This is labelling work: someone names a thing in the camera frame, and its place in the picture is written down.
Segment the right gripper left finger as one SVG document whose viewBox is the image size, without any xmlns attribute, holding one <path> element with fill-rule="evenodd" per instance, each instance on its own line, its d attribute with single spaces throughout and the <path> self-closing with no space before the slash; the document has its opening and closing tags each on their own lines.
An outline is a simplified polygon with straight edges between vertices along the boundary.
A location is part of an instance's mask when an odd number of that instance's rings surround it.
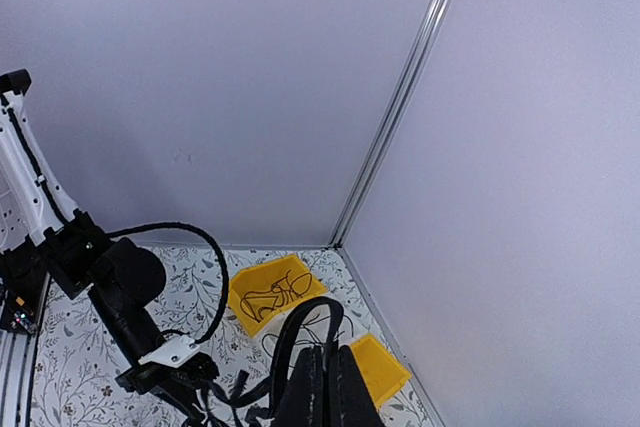
<svg viewBox="0 0 640 427">
<path fill-rule="evenodd" d="M 275 411 L 273 425 L 321 427 L 324 424 L 324 380 L 322 349 L 303 349 Z"/>
</svg>

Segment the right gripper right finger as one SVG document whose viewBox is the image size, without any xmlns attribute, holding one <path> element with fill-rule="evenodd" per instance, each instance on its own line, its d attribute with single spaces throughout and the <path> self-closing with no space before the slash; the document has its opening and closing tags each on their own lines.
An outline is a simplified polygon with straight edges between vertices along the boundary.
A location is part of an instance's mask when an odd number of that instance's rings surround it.
<svg viewBox="0 0 640 427">
<path fill-rule="evenodd" d="M 349 346 L 341 346 L 329 363 L 327 425 L 331 427 L 384 425 Z"/>
</svg>

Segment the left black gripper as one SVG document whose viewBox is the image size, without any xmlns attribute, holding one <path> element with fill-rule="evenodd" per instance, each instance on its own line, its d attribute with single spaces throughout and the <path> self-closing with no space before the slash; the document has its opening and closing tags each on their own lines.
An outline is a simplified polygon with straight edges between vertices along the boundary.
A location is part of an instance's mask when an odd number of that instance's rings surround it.
<svg viewBox="0 0 640 427">
<path fill-rule="evenodd" d="M 126 392 L 151 394 L 185 415 L 184 426 L 204 426 L 207 414 L 197 392 L 219 376 L 219 368 L 205 353 L 197 353 L 184 365 L 173 368 L 148 363 L 129 368 L 116 377 Z"/>
</svg>

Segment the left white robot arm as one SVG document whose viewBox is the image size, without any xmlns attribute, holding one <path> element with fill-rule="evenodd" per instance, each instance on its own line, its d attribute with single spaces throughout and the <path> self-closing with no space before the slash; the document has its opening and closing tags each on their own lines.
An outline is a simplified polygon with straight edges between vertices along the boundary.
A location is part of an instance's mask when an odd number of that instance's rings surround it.
<svg viewBox="0 0 640 427">
<path fill-rule="evenodd" d="M 128 392 L 151 394 L 181 412 L 187 426 L 215 426 L 207 390 L 218 374 L 202 351 L 221 323 L 229 298 L 226 259 L 216 240 L 183 222 L 156 222 L 105 232 L 79 209 L 54 179 L 23 112 L 31 85 L 27 70 L 1 77 L 1 172 L 22 209 L 26 228 L 16 247 L 1 249 L 1 278 L 18 294 L 29 274 L 50 275 L 71 299 L 82 291 L 129 363 L 117 384 Z M 162 331 L 147 311 L 166 285 L 166 270 L 151 251 L 131 235 L 154 230 L 182 230 L 201 237 L 213 249 L 221 272 L 215 316 L 201 337 Z"/>
</svg>

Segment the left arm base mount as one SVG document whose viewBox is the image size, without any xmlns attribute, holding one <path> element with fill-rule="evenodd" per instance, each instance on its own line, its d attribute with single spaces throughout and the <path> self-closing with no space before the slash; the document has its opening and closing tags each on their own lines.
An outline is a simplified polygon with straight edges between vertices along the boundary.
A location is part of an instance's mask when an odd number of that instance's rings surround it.
<svg viewBox="0 0 640 427">
<path fill-rule="evenodd" d="M 38 333 L 48 288 L 46 274 L 1 277 L 1 329 L 34 336 Z"/>
</svg>

